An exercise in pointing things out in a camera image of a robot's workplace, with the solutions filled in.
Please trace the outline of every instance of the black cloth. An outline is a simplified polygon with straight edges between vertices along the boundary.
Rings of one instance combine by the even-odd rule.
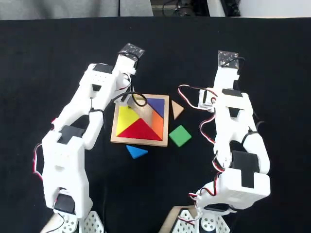
[[[193,204],[187,193],[210,182],[213,147],[199,133],[209,114],[186,106],[177,86],[213,86],[218,50],[246,58],[240,88],[266,124],[259,133],[271,160],[271,195],[240,211],[235,232],[306,232],[310,207],[311,19],[90,18],[0,21],[1,232],[39,232],[51,217],[41,180],[32,174],[33,148],[75,93],[90,63],[114,65],[127,43],[146,50],[137,91],[167,94],[185,106],[191,141],[178,148],[139,146],[133,160],[124,144],[110,143],[114,106],[94,149],[85,153],[93,209],[110,233],[157,232],[170,209]],[[205,127],[214,137],[214,123]],[[38,150],[42,171],[42,150]],[[230,225],[235,215],[225,216]]]

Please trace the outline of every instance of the tangram puzzle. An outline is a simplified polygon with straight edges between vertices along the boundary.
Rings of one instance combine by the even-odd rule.
[[[147,105],[134,102],[129,106],[116,105],[111,142],[166,147],[168,142],[169,96],[146,95]],[[136,96],[136,101],[144,100]]]

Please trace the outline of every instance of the red triangle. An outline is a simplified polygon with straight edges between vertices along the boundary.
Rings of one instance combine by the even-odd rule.
[[[162,141],[162,139],[141,118],[119,134],[118,137]]]

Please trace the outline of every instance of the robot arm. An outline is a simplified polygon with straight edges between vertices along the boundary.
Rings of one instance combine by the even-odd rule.
[[[251,102],[246,93],[234,89],[239,79],[238,54],[219,51],[218,59],[214,87],[201,89],[198,103],[198,108],[215,114],[213,163],[219,168],[212,182],[190,193],[202,218],[205,214],[222,216],[246,209],[270,195],[270,161],[256,130]],[[233,140],[240,142],[246,152],[231,151]]]
[[[79,88],[50,130],[42,139],[44,156],[43,186],[46,205],[54,211],[84,219],[92,207],[88,179],[84,169],[85,150],[93,148],[103,126],[103,112],[112,101],[126,105],[131,90],[131,75],[144,50],[127,44],[119,53],[114,67],[90,64]],[[89,115],[84,129],[71,126],[79,117]]]

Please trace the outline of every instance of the blue triangle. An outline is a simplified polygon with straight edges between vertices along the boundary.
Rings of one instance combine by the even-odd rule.
[[[155,110],[162,118],[164,118],[164,99],[147,98],[148,104]]]
[[[132,147],[132,146],[128,146],[128,145],[126,145],[126,148],[130,152],[130,154],[133,157],[133,159],[137,159],[138,157],[141,157],[144,154],[148,153],[147,150],[143,150],[143,149]]]

